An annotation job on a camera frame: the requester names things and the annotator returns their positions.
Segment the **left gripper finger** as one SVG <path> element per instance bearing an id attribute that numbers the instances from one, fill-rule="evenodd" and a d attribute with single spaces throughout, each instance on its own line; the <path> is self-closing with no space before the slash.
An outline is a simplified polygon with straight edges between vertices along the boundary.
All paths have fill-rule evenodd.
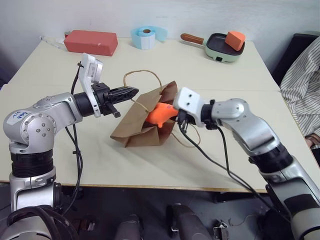
<path id="1" fill-rule="evenodd" d="M 122 95 L 135 96 L 138 92 L 139 90 L 135 87 L 121 86 L 118 88 L 111 89 L 109 91 L 109 94 L 112 96 L 122 96 Z"/>
<path id="2" fill-rule="evenodd" d="M 116 94 L 116 95 L 109 95 L 109 101 L 111 103 L 121 103 L 124 101 L 131 100 L 135 96 L 129 93 L 124 93 L 124 94 Z"/>

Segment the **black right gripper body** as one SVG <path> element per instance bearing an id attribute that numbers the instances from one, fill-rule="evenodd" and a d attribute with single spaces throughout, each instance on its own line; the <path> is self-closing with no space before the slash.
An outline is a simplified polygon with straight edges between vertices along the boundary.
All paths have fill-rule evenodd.
<path id="1" fill-rule="evenodd" d="M 177 114 L 177 124 L 183 132 L 186 132 L 189 125 L 195 125 L 195 119 L 184 110 L 179 110 Z"/>

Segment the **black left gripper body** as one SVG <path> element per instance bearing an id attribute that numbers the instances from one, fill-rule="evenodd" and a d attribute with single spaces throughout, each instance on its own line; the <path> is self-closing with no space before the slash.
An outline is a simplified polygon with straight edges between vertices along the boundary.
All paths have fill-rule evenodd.
<path id="1" fill-rule="evenodd" d="M 92 85 L 94 96 L 97 100 L 100 112 L 106 115 L 113 115 L 119 118 L 121 113 L 115 108 L 121 93 L 121 88 L 110 89 L 105 83 L 94 83 Z"/>

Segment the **person's bare hand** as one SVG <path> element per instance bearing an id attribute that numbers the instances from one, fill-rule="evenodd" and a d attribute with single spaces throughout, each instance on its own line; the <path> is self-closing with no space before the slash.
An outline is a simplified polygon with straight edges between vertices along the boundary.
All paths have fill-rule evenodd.
<path id="1" fill-rule="evenodd" d="M 320 148 L 320 137 L 315 133 L 312 133 L 306 136 L 305 141 L 307 145 L 310 147 L 310 149 L 312 150 L 316 150 Z"/>

